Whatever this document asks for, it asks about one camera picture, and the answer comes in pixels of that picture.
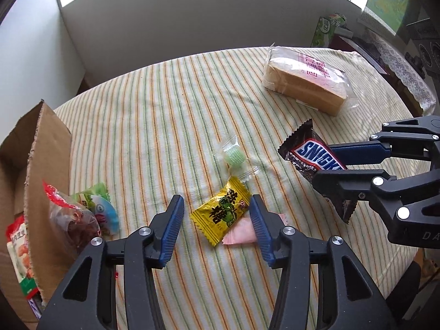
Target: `gray wall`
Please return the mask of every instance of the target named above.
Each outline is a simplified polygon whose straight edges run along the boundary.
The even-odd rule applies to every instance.
[[[91,85],[190,54],[268,46],[310,46],[318,18],[361,10],[348,0],[74,0],[65,24]]]
[[[83,76],[57,1],[15,1],[0,24],[0,142],[40,99],[56,108],[73,98]]]

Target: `snickers wrapper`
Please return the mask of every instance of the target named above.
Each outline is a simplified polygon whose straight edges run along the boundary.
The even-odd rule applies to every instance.
[[[290,161],[300,174],[310,183],[319,170],[346,170],[329,146],[313,129],[312,119],[304,122],[278,148],[278,154]],[[342,220],[348,224],[356,208],[356,200],[333,200],[323,195],[336,209]]]

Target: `speaker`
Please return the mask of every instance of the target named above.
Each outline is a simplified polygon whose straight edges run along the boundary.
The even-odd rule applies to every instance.
[[[440,80],[440,35],[429,18],[406,26],[420,52],[426,73]]]

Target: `striped tablecloth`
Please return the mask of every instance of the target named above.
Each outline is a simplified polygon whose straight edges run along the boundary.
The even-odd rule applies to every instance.
[[[270,323],[280,271],[267,266],[256,244],[213,248],[189,218],[228,179],[225,165],[213,158],[227,134],[237,134],[261,170],[248,182],[250,191],[307,236],[342,236],[384,296],[415,254],[390,244],[381,219],[363,202],[350,225],[344,224],[277,153],[286,136],[310,117],[329,144],[367,140],[382,122],[411,117],[395,91],[358,54],[298,49],[351,80],[360,106],[329,117],[261,86],[267,50],[225,50],[159,63],[109,80],[56,110],[72,132],[70,191],[104,181],[118,210],[121,238],[149,224],[173,194],[183,196],[175,252],[167,267],[155,272],[167,329],[261,330]],[[403,159],[374,167],[398,178],[428,171],[425,162]],[[119,329],[127,328],[123,277],[121,268]],[[315,328],[317,289],[312,268],[309,329]]]

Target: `yellow candy wrapper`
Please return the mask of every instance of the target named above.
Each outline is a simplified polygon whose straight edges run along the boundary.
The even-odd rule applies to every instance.
[[[217,195],[194,210],[190,217],[208,241],[216,246],[234,222],[248,210],[250,196],[246,186],[232,176]]]

